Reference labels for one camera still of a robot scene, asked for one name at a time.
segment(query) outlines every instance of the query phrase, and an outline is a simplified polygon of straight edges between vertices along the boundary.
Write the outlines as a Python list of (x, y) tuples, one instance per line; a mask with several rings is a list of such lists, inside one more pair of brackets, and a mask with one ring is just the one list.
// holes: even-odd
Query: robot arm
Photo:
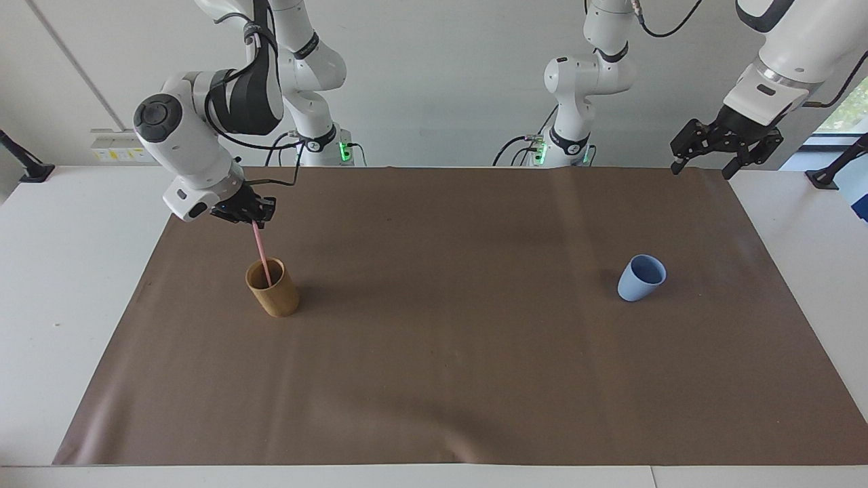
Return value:
[(332, 120), (328, 103), (317, 91), (338, 89), (346, 80), (344, 59), (320, 40), (307, 16), (304, 0), (272, 0), (283, 98), (293, 116), (296, 130), (305, 144), (304, 166), (352, 165), (352, 154), (345, 149), (350, 133)]
[[(145, 149), (176, 175), (163, 200), (179, 218), (192, 221), (210, 211), (227, 221), (263, 227), (271, 220), (275, 199), (260, 197), (245, 182), (238, 161), (219, 144), (218, 132), (270, 134), (283, 118), (282, 76), (287, 76), (289, 86), (323, 89), (343, 83), (345, 67), (340, 56), (313, 33), (302, 2), (196, 3), (216, 23), (235, 23), (243, 29), (248, 65), (172, 76), (161, 93), (135, 111), (135, 132)], [(309, 60), (291, 76), (278, 63), (279, 53), (286, 49), (293, 53), (290, 66), (298, 65), (299, 59)], [(339, 63), (330, 67), (327, 61), (335, 57)], [(338, 79), (339, 83), (330, 82)], [(331, 122), (327, 106), (325, 116)]]
[(553, 59), (545, 70), (546, 88), (558, 101), (557, 118), (546, 128), (543, 166), (582, 162), (595, 110), (586, 96), (626, 91), (636, 79), (627, 36), (634, 21), (629, 0), (591, 0), (584, 34), (594, 55)]
[(739, 0), (736, 9), (743, 23), (765, 34), (766, 43), (714, 122), (693, 119), (672, 140), (676, 175), (691, 159), (718, 151), (736, 154), (723, 170), (727, 179), (744, 166), (765, 162), (783, 142), (777, 124), (801, 107), (868, 33), (864, 0)]

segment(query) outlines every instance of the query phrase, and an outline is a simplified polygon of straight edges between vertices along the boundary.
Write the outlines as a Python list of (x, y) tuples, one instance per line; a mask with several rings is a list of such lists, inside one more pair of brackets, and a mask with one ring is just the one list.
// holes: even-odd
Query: brown cup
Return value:
[(262, 261), (258, 260), (247, 269), (247, 287), (269, 315), (277, 318), (289, 317), (299, 307), (299, 291), (295, 289), (283, 261), (274, 258), (266, 261), (273, 285), (268, 286)]

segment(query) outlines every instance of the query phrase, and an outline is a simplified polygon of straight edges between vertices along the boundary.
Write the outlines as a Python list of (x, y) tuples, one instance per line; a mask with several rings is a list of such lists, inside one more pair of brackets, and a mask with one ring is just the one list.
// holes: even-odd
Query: pink straw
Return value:
[(260, 251), (260, 259), (262, 260), (262, 269), (266, 271), (266, 280), (268, 281), (268, 287), (273, 287), (274, 284), (271, 282), (271, 273), (268, 271), (268, 260), (266, 259), (266, 250), (262, 247), (262, 237), (260, 236), (260, 228), (256, 225), (256, 222), (253, 223), (253, 237), (256, 238), (256, 248)]

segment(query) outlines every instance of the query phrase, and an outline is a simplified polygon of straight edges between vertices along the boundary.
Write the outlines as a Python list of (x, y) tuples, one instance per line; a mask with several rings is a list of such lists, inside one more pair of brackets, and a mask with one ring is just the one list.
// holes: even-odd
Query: white table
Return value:
[[(61, 167), (0, 206), (0, 465), (54, 457), (169, 217), (169, 180), (162, 168)], [(868, 227), (801, 173), (743, 171), (733, 188), (868, 414)], [(25, 485), (806, 488), (868, 486), (868, 466), (0, 468), (0, 486)]]

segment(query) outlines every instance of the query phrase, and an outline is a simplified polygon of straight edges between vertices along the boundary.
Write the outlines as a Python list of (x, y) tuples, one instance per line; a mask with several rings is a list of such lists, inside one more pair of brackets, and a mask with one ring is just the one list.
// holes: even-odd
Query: cup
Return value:
[(654, 256), (639, 254), (627, 264), (618, 282), (618, 294), (626, 301), (648, 296), (666, 281), (666, 268)]
[(268, 286), (265, 268), (262, 261), (258, 260), (247, 269), (247, 287), (269, 315), (275, 318), (289, 317), (299, 307), (299, 291), (286, 272), (283, 261), (268, 258), (266, 262), (273, 284)]

